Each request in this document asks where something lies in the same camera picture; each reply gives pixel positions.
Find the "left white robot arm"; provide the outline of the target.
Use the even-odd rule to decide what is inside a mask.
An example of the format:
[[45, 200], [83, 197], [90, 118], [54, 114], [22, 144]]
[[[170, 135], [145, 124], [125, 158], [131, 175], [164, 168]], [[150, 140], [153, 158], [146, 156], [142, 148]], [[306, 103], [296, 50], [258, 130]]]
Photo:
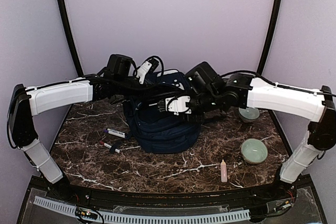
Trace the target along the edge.
[[25, 153], [44, 178], [54, 184], [53, 191], [61, 200], [71, 200], [74, 189], [65, 182], [60, 167], [39, 140], [33, 116], [66, 105], [99, 101], [114, 95], [143, 94], [152, 88], [152, 85], [145, 84], [146, 75], [158, 66], [163, 66], [158, 56], [148, 57], [138, 67], [131, 57], [111, 55], [107, 66], [97, 74], [38, 87], [16, 85], [6, 122], [11, 148], [21, 149]]

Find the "navy blue student backpack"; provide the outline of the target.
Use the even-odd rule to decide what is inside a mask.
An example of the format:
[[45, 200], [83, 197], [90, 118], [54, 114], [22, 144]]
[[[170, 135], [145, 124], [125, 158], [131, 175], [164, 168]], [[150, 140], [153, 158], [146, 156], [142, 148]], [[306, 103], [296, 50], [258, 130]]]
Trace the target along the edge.
[[[180, 97], [170, 95], [168, 98]], [[192, 147], [200, 134], [201, 124], [189, 122], [186, 113], [160, 112], [157, 103], [130, 96], [123, 101], [123, 113], [131, 137], [148, 153], [173, 154]]]

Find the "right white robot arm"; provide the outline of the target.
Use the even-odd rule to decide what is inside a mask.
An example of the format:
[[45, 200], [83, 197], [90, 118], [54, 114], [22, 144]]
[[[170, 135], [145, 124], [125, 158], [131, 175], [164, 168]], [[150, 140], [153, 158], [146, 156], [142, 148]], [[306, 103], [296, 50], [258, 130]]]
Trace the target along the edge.
[[335, 146], [334, 94], [327, 86], [304, 89], [271, 82], [249, 70], [219, 75], [202, 62], [185, 75], [193, 92], [186, 102], [192, 112], [216, 109], [256, 108], [296, 115], [309, 120], [300, 145], [277, 170], [268, 188], [273, 200], [280, 199], [299, 175], [323, 152]]

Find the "pink highlighter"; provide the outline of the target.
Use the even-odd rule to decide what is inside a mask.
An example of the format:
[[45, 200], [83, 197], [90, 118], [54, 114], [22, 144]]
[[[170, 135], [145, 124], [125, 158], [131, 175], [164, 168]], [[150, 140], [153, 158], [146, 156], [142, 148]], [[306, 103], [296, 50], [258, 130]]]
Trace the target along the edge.
[[221, 171], [221, 182], [226, 183], [228, 181], [227, 177], [227, 166], [224, 160], [220, 163], [220, 171]]

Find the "blue cap marker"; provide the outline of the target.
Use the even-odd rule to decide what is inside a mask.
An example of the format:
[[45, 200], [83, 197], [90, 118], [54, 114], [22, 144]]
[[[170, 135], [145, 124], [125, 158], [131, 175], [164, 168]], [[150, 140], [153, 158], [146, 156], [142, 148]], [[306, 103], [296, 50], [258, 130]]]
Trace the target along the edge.
[[103, 131], [105, 133], [108, 133], [108, 134], [113, 135], [113, 136], [117, 136], [119, 138], [123, 138], [123, 139], [130, 139], [131, 138], [130, 133], [125, 133], [125, 132], [117, 131], [117, 130], [114, 130], [114, 129], [104, 129]]

